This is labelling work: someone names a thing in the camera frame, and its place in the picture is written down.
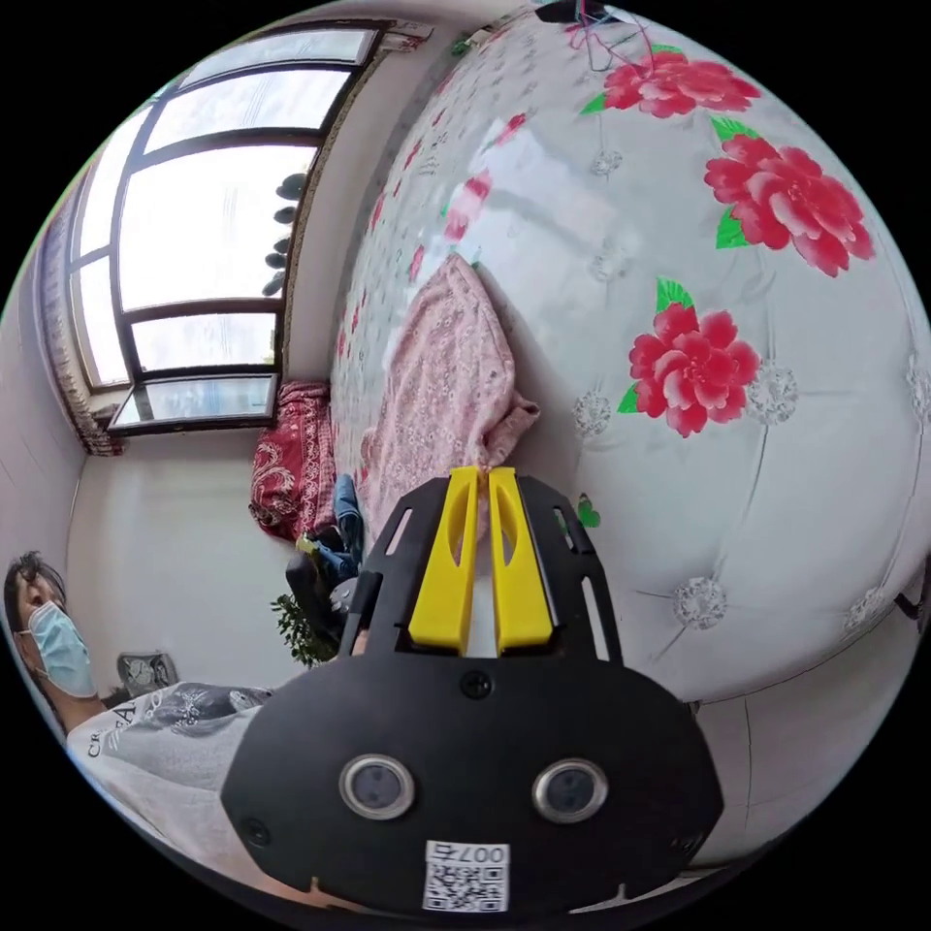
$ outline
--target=wall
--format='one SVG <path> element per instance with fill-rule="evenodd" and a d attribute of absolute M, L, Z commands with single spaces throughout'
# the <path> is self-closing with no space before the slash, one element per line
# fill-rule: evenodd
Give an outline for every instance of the wall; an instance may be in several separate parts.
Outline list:
<path fill-rule="evenodd" d="M 416 51 L 391 54 L 339 130 L 310 208 L 297 259 L 288 376 L 328 378 L 342 273 L 369 183 L 402 112 L 459 36 L 440 26 Z"/>
<path fill-rule="evenodd" d="M 88 460 L 68 540 L 69 600 L 103 688 L 116 657 L 163 650 L 181 679 L 276 687 L 301 671 L 269 604 L 293 552 L 248 512 L 257 433 L 133 440 Z"/>
<path fill-rule="evenodd" d="M 0 561 L 5 572 L 14 557 L 40 550 L 67 584 L 68 527 L 86 457 L 51 388 L 41 346 L 33 257 L 0 320 Z M 38 704 L 53 721 L 41 697 Z"/>

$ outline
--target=window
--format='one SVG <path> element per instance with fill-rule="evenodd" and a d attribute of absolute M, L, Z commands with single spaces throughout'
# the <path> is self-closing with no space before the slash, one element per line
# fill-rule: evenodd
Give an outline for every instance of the window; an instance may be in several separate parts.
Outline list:
<path fill-rule="evenodd" d="M 113 432 L 271 416 L 291 225 L 376 26 L 303 24 L 225 48 L 153 95 L 91 164 L 69 299 L 88 388 L 128 390 Z"/>

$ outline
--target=face mask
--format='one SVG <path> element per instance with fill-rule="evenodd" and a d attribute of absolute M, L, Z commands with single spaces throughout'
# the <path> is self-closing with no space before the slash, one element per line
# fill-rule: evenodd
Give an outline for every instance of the face mask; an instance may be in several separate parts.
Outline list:
<path fill-rule="evenodd" d="M 93 698 L 97 694 L 90 672 L 90 655 L 71 618 L 53 601 L 37 608 L 29 619 L 29 633 L 39 649 L 48 679 L 72 698 Z"/>

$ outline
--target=printed number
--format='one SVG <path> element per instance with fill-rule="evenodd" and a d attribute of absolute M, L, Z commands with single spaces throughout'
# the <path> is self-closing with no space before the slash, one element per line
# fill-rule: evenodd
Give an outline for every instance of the printed number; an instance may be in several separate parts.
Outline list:
<path fill-rule="evenodd" d="M 504 851 L 500 847 L 465 847 L 459 860 L 461 863 L 501 863 Z"/>

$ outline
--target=qr code sticker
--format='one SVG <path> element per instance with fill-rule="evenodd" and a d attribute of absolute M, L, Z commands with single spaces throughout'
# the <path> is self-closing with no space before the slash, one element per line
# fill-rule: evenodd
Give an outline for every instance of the qr code sticker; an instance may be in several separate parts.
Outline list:
<path fill-rule="evenodd" d="M 424 909 L 506 912 L 510 849 L 506 844 L 427 843 Z"/>

